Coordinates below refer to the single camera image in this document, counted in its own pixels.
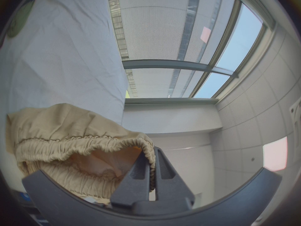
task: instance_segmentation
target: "gathered fabric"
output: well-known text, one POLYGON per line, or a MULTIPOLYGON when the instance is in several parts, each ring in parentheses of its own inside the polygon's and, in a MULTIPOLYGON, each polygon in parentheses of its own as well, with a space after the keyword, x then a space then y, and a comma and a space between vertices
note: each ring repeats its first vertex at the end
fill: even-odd
POLYGON ((148 136, 70 104, 9 114, 6 147, 24 176, 42 169, 71 193, 103 203, 142 151, 150 163, 150 189, 155 186, 155 153, 148 136))

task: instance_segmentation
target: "black object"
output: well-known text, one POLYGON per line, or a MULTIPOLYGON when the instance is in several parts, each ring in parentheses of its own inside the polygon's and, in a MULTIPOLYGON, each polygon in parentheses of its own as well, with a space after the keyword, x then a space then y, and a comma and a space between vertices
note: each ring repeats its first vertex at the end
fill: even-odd
MULTIPOLYGON (((156 149, 156 153, 158 156, 157 160, 159 160, 160 164, 162 162, 161 159, 163 159, 165 162, 168 162, 168 160, 164 157, 164 153, 160 149, 156 149)), ((176 178, 176 176, 170 178, 171 175, 174 174, 173 171, 170 170, 171 168, 168 167, 169 164, 170 163, 168 162, 167 166, 164 165, 163 167, 164 170, 167 171, 161 171, 161 165, 159 170, 156 172, 156 176, 161 175, 163 182, 167 182, 168 180, 176 178)), ((135 176, 133 177, 136 179, 133 181, 137 180, 137 178, 142 178, 141 171, 139 174, 134 173, 135 176)), ((263 212, 272 199, 281 182, 281 176, 269 171, 266 168, 261 168, 243 186, 219 201, 202 208, 181 213, 153 216, 141 216, 133 214, 135 210, 136 212, 141 213, 139 211, 139 207, 149 207, 149 205, 147 205, 147 201, 140 201, 140 205, 136 206, 134 203, 131 209, 132 214, 121 213, 113 209, 101 208, 97 205, 88 203, 65 190, 41 170, 24 178, 22 182, 36 207, 52 225, 250 226, 263 212)), ((172 190, 173 187, 174 186, 171 186, 170 184, 169 188, 171 195, 175 193, 175 191, 172 190)), ((163 194, 162 198, 160 198, 161 195, 162 194, 160 193, 157 194, 158 202, 160 202, 161 199, 169 199, 169 195, 165 196, 163 194)), ((115 206, 119 203, 120 202, 118 202, 118 200, 115 200, 115 206)))
POLYGON ((136 215, 163 215, 191 209, 194 194, 160 148, 155 147, 155 155, 156 201, 149 201, 150 166, 141 152, 110 198, 113 209, 136 215))

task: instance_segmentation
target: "white cloth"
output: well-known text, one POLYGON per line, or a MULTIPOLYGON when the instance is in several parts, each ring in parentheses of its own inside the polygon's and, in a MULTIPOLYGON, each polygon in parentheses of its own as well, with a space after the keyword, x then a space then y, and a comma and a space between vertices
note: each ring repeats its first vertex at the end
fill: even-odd
MULTIPOLYGON (((121 124, 127 86, 108 0, 36 0, 21 32, 0 48, 0 133, 7 113, 58 103, 121 124)), ((24 191, 4 136, 0 168, 11 188, 24 191)))

